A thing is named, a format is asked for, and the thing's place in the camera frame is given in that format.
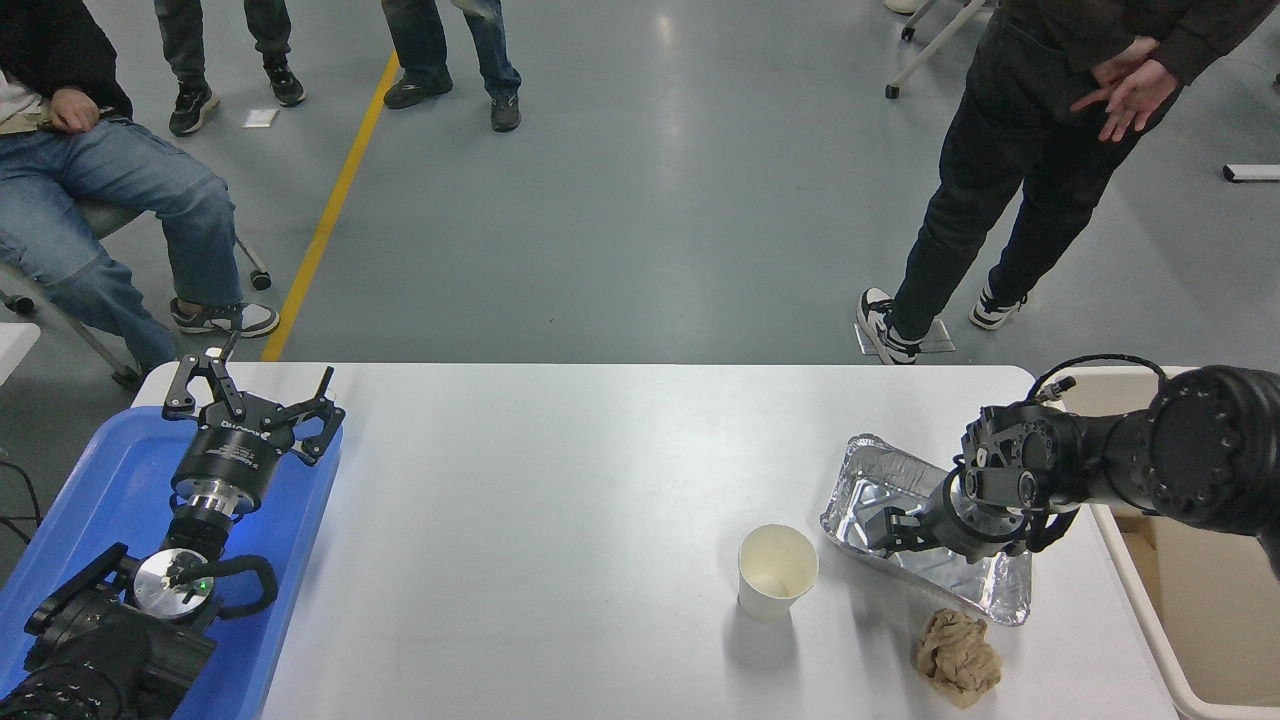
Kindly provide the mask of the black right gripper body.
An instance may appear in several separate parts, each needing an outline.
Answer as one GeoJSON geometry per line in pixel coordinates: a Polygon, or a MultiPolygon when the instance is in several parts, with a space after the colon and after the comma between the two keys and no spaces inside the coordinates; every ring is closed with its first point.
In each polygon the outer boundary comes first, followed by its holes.
{"type": "Polygon", "coordinates": [[[931,492],[916,516],[933,544],[974,564],[995,556],[1007,544],[1007,511],[969,498],[961,484],[957,478],[945,479],[931,492]]]}

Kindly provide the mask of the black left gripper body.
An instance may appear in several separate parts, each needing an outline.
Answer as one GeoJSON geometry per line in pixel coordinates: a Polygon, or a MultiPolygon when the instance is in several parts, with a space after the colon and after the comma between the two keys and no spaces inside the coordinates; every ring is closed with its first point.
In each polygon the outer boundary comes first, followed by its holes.
{"type": "Polygon", "coordinates": [[[262,419],[282,406],[247,397],[244,415],[237,418],[227,404],[210,404],[198,413],[198,429],[172,478],[182,498],[230,487],[238,503],[261,503],[293,430],[262,427],[262,419]]]}

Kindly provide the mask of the person's hand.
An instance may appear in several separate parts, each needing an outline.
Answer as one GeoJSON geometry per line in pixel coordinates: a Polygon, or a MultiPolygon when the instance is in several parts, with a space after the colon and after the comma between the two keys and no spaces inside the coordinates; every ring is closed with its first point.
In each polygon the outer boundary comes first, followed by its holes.
{"type": "Polygon", "coordinates": [[[1120,53],[1091,68],[1094,82],[1106,88],[1124,81],[1140,68],[1149,55],[1160,46],[1156,38],[1135,36],[1120,53]]]}
{"type": "Polygon", "coordinates": [[[1149,118],[1181,87],[1178,79],[1161,63],[1147,59],[1146,63],[1120,83],[1106,88],[1098,87],[1073,102],[1070,113],[1079,113],[1097,102],[1105,105],[1106,120],[1098,140],[1120,142],[1125,135],[1140,133],[1149,124],[1149,118]]]}
{"type": "Polygon", "coordinates": [[[49,100],[49,119],[59,132],[83,135],[100,122],[101,111],[95,100],[81,88],[63,87],[49,100]]]}

